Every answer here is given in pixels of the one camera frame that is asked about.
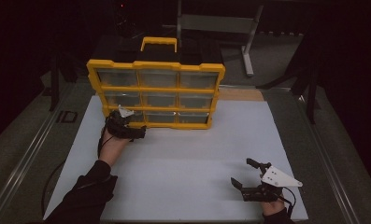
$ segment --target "white table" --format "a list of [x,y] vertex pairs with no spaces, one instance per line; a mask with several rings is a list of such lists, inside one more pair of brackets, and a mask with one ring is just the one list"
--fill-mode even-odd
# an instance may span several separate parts
[[[93,166],[103,124],[101,102],[93,96],[44,218]],[[260,170],[247,165],[246,158],[272,162],[293,175],[267,102],[219,100],[209,130],[148,129],[145,139],[130,143],[112,168],[119,179],[102,219],[261,220],[260,205],[243,202],[231,184],[231,177],[244,187],[260,184]],[[293,219],[307,219],[299,190],[291,190],[297,198]],[[286,190],[284,197],[293,200]]]

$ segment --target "yellow handle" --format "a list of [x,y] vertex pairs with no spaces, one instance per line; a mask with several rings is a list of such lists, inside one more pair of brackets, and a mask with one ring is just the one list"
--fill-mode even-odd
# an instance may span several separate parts
[[174,45],[174,52],[177,53],[177,39],[170,38],[170,37],[151,37],[146,36],[142,40],[141,51],[144,50],[144,46],[146,44],[166,44],[166,45]]

